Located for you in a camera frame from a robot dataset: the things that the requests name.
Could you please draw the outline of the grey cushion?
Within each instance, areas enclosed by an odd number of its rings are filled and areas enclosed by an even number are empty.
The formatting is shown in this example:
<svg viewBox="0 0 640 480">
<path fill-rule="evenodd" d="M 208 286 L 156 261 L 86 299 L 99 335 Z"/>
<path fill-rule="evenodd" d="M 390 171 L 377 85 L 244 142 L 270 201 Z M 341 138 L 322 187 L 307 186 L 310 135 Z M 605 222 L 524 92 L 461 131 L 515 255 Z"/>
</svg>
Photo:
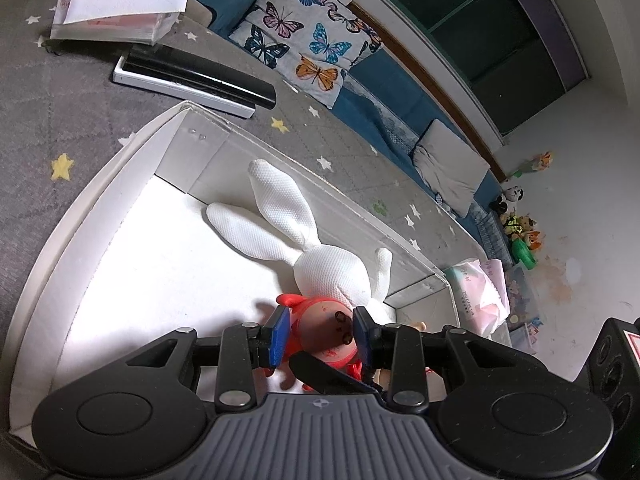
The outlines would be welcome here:
<svg viewBox="0 0 640 480">
<path fill-rule="evenodd" d="M 488 162 L 437 118 L 416 142 L 411 158 L 422 180 L 464 218 L 488 173 Z"/>
</svg>

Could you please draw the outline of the black-haired doll figure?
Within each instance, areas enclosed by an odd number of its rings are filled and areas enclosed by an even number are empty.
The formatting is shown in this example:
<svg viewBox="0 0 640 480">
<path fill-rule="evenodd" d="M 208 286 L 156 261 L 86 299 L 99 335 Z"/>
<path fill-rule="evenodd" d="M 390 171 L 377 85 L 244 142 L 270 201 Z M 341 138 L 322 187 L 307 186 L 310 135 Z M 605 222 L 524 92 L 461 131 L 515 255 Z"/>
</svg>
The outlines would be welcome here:
<svg viewBox="0 0 640 480">
<path fill-rule="evenodd" d="M 398 411 L 420 411 L 432 401 L 446 398 L 444 380 L 424 363 L 423 333 L 411 325 L 387 324 L 385 337 L 393 338 L 390 346 L 390 369 L 374 372 L 374 382 L 385 392 L 386 401 Z"/>
</svg>

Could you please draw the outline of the green toy bin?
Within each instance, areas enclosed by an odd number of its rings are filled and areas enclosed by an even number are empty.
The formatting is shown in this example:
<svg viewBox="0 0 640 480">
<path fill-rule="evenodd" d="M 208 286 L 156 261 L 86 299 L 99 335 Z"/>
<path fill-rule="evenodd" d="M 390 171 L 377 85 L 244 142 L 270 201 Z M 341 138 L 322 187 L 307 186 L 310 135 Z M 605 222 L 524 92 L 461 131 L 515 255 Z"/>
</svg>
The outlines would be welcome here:
<svg viewBox="0 0 640 480">
<path fill-rule="evenodd" d="M 513 259 L 525 266 L 527 270 L 533 270 L 537 264 L 534 254 L 524 240 L 514 240 L 511 243 L 511 254 Z"/>
</svg>

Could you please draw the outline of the pastel tissue pack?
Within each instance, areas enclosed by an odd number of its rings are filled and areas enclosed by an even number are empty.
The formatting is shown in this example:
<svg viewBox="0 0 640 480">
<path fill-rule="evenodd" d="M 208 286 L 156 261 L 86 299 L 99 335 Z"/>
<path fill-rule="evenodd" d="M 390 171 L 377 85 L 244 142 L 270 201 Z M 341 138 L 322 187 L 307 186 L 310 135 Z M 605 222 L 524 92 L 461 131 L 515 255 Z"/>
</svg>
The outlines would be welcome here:
<svg viewBox="0 0 640 480">
<path fill-rule="evenodd" d="M 464 260 L 450 266 L 444 273 L 463 327 L 488 338 L 506 322 L 510 304 L 499 259 Z"/>
</svg>

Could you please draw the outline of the clear box with paper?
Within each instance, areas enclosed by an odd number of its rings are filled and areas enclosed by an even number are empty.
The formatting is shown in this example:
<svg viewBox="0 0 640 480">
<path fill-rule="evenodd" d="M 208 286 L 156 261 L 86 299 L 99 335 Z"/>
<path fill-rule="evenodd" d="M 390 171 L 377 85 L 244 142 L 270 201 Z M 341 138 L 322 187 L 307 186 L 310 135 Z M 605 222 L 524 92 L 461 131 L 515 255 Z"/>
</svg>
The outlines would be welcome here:
<svg viewBox="0 0 640 480">
<path fill-rule="evenodd" d="M 187 4 L 188 0 L 58 0 L 50 38 L 156 44 Z"/>
</svg>

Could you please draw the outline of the panda plush toy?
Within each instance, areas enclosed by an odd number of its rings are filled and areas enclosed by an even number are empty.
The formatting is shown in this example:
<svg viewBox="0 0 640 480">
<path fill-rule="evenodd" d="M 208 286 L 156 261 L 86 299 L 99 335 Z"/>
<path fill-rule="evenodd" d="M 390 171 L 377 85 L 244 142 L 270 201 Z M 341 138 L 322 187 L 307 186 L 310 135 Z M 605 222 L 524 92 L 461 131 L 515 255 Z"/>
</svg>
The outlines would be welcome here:
<svg viewBox="0 0 640 480">
<path fill-rule="evenodd" d="M 505 214 L 514 214 L 516 206 L 522 200 L 524 196 L 524 190 L 520 186 L 512 186 L 503 190 L 492 202 L 489 203 L 489 208 L 498 214 L 498 216 L 504 216 Z"/>
</svg>

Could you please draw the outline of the clear toy storage box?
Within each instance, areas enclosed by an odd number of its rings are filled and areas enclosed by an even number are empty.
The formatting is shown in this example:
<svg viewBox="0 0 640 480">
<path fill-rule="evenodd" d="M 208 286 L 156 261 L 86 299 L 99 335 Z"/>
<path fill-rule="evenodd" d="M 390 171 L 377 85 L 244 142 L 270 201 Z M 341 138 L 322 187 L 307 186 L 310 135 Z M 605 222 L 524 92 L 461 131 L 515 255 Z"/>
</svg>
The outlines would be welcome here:
<svg viewBox="0 0 640 480">
<path fill-rule="evenodd" d="M 518 263 L 506 271 L 510 315 L 506 319 L 512 347 L 534 356 L 538 352 L 542 318 L 537 296 L 527 281 L 528 270 Z"/>
</svg>

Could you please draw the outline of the red round robot toy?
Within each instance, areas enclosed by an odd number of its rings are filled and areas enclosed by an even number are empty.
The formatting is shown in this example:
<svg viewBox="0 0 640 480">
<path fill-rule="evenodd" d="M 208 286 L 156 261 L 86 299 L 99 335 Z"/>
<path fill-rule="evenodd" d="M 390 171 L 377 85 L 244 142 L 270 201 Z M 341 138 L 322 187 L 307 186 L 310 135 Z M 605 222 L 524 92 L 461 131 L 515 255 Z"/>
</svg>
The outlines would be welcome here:
<svg viewBox="0 0 640 480">
<path fill-rule="evenodd" d="M 288 359 L 299 351 L 306 351 L 330 367 L 361 379 L 362 363 L 357 358 L 357 345 L 352 336 L 350 307 L 327 296 L 296 294 L 281 294 L 276 303 L 290 312 L 290 334 L 281 365 L 254 373 L 260 393 L 311 392 L 288 368 Z"/>
</svg>

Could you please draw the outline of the dark window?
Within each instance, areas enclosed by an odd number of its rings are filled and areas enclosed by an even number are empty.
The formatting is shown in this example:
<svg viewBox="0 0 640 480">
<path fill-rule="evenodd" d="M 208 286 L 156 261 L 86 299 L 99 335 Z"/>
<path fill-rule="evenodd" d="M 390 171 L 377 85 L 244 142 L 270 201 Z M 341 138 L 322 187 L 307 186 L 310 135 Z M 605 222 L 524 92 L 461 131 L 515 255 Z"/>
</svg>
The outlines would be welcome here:
<svg viewBox="0 0 640 480">
<path fill-rule="evenodd" d="M 387 1 L 431 41 L 502 136 L 587 77 L 552 0 Z"/>
</svg>

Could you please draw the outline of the butterfly print pillow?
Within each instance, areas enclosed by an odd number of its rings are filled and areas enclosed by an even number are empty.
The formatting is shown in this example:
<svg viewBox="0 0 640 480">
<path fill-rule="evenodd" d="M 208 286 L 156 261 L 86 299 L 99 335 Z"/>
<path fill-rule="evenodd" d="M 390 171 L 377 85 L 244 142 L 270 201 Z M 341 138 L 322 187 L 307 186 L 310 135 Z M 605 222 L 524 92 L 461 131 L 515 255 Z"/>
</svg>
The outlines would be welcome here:
<svg viewBox="0 0 640 480">
<path fill-rule="evenodd" d="M 229 39 L 326 108 L 348 72 L 382 46 L 340 0 L 256 0 Z"/>
</svg>

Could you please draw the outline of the blue sofa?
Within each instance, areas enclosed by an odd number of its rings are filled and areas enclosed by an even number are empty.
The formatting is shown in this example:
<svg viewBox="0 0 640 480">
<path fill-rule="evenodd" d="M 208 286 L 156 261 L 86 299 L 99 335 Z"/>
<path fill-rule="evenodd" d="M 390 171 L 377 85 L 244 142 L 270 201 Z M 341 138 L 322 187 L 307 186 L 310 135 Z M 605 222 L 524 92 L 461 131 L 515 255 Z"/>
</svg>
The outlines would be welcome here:
<svg viewBox="0 0 640 480">
<path fill-rule="evenodd" d="M 209 29 L 228 38 L 242 18 L 255 9 L 257 0 L 198 0 L 213 12 Z M 346 75 L 346 84 L 334 104 L 332 113 L 345 125 L 363 136 L 381 151 L 410 179 L 424 189 L 440 206 L 450 203 L 424 181 L 412 155 L 426 129 L 439 120 L 465 142 L 465 136 L 439 104 L 401 65 L 380 49 Z M 490 258 L 512 266 L 508 243 L 500 223 L 489 204 L 501 193 L 501 186 L 490 170 L 473 191 L 470 208 L 463 216 L 452 215 L 484 248 Z"/>
</svg>

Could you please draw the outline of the black white flat device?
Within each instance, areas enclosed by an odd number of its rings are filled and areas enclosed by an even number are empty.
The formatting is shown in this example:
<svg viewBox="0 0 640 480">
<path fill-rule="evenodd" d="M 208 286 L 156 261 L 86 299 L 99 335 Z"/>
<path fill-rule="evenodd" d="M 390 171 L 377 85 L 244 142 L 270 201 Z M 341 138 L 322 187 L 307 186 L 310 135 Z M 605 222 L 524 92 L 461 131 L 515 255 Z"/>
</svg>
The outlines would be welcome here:
<svg viewBox="0 0 640 480">
<path fill-rule="evenodd" d="M 156 92 L 239 118 L 277 105 L 269 82 L 172 47 L 135 44 L 116 63 L 115 84 Z"/>
</svg>

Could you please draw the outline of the grey white storage box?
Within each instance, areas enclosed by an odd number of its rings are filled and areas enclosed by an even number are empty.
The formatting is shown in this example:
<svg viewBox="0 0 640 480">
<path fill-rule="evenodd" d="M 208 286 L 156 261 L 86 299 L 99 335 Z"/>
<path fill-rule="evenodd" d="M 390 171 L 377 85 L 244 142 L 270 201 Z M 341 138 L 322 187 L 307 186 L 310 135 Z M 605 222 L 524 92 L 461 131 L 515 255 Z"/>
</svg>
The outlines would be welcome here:
<svg viewBox="0 0 640 480">
<path fill-rule="evenodd" d="M 244 258 L 206 221 L 213 202 L 253 208 L 256 159 L 289 174 L 323 243 L 392 252 L 390 291 L 376 322 L 459 321 L 445 275 L 335 186 L 243 128 L 193 103 L 139 130 L 78 195 L 30 271 L 1 356 L 9 396 L 2 425 L 22 440 L 54 389 L 180 327 L 215 335 L 263 318 L 294 287 L 283 263 Z"/>
</svg>

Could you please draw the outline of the white plush rabbit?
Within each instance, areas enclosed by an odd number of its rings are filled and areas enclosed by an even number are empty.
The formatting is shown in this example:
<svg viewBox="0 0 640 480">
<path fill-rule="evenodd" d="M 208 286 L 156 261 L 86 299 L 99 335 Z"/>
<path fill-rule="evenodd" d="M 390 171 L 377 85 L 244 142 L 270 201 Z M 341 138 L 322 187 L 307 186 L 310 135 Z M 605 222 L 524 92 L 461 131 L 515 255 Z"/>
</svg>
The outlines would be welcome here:
<svg viewBox="0 0 640 480">
<path fill-rule="evenodd" d="M 206 217 L 218 235 L 248 258 L 288 264 L 302 295 L 326 296 L 352 309 L 365 307 L 375 322 L 393 323 L 390 307 L 384 304 L 392 252 L 378 248 L 370 273 L 353 252 L 320 242 L 314 214 L 288 174 L 265 159 L 255 159 L 248 176 L 258 211 L 209 204 Z"/>
</svg>

